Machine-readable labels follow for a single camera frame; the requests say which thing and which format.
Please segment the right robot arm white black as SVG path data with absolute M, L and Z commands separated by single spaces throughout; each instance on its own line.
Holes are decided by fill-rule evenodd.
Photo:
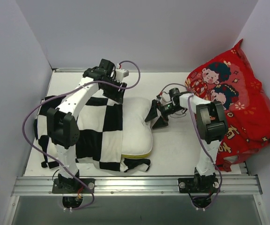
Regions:
M 145 119 L 150 122 L 157 118 L 152 129 L 168 126 L 168 117 L 178 111 L 189 111 L 201 152 L 197 166 L 198 177 L 192 181 L 193 188 L 203 192 L 209 187 L 208 176 L 213 176 L 219 146 L 227 133 L 227 120 L 223 104 L 220 101 L 209 101 L 188 91 L 180 92 L 178 88 L 169 90 L 170 101 L 162 104 L 162 95 L 152 100 L 151 109 Z

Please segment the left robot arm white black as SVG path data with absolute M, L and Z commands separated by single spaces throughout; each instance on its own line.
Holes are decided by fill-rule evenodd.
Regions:
M 88 68 L 82 75 L 78 87 L 66 95 L 66 100 L 55 109 L 47 111 L 47 134 L 56 146 L 60 171 L 59 182 L 69 193 L 79 187 L 79 169 L 75 162 L 75 145 L 80 137 L 77 118 L 88 100 L 99 90 L 105 97 L 122 104 L 127 84 L 123 79 L 129 75 L 122 64 L 101 59 L 99 66 Z

